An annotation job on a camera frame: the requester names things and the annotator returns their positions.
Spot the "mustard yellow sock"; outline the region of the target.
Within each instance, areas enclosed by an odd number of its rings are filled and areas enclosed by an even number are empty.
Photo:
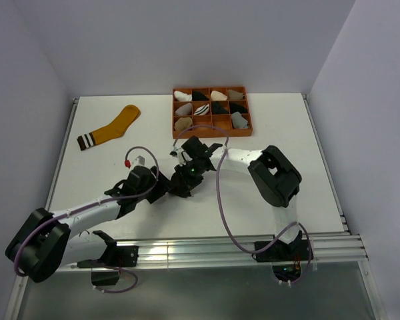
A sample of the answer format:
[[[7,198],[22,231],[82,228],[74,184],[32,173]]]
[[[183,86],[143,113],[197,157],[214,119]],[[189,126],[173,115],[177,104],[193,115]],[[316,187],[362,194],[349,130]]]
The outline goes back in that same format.
[[[135,105],[125,106],[120,114],[108,125],[78,136],[77,143],[81,151],[124,136],[130,125],[140,116],[141,111]]]

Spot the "grey sock black stripes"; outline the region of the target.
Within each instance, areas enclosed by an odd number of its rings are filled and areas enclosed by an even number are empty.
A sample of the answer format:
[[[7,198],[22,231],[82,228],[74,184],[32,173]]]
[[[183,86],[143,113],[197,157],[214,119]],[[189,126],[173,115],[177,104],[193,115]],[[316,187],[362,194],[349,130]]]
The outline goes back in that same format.
[[[231,122],[234,129],[249,129],[250,124],[240,112],[234,112],[231,114]]]

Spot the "dark brown sock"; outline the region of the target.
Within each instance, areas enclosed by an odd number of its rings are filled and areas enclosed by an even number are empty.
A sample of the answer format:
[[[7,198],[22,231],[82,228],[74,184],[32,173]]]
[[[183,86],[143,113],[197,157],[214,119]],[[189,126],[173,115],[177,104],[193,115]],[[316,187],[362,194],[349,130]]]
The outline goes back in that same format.
[[[171,177],[171,182],[173,188],[170,190],[170,194],[181,198],[188,198],[191,196],[190,188],[180,173],[174,173]]]

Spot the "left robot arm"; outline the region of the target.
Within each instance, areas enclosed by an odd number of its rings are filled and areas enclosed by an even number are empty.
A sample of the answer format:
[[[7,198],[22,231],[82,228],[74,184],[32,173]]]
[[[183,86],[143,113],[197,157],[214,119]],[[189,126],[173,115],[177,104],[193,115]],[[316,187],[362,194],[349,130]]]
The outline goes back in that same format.
[[[5,256],[22,276],[36,283],[71,263],[116,267],[124,261],[116,240],[94,227],[122,218],[143,200],[153,203],[173,188],[156,167],[137,165],[96,201],[56,213],[34,210],[8,244]]]

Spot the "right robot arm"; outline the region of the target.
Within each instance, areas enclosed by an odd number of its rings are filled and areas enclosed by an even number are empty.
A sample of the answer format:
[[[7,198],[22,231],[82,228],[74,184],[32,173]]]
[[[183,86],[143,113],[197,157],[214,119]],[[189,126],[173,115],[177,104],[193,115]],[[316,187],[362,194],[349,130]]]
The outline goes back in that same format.
[[[192,136],[182,146],[174,146],[170,155],[178,160],[171,177],[172,194],[178,197],[189,197],[208,171],[216,172],[216,190],[219,190],[220,171],[248,174],[262,198],[276,210],[277,235],[271,244],[277,256],[288,260],[298,252],[302,230],[298,224],[296,196],[302,177],[278,147],[243,150],[229,148],[226,143],[208,146]]]

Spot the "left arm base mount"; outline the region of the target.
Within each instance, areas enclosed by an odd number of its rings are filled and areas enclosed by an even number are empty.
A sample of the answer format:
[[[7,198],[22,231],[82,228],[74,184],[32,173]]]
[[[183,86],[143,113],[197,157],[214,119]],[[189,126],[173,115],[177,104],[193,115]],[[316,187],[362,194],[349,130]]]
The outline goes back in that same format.
[[[136,245],[116,246],[106,250],[98,260],[85,260],[77,263],[80,269],[91,269],[91,283],[94,288],[104,293],[124,293],[134,289],[138,276],[128,268],[137,266],[139,247]],[[133,278],[133,283],[126,289],[108,289],[114,287],[124,275]]]

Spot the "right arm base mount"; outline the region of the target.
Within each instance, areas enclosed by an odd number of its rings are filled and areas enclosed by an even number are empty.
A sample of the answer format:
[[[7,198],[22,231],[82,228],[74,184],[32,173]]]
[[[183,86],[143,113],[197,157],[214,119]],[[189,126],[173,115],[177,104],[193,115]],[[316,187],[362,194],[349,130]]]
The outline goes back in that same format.
[[[252,258],[258,263],[277,263],[272,266],[277,282],[292,286],[311,266],[314,258],[313,246],[310,240],[303,239],[303,234],[299,231],[292,243],[286,244],[278,240],[268,250],[252,254]]]

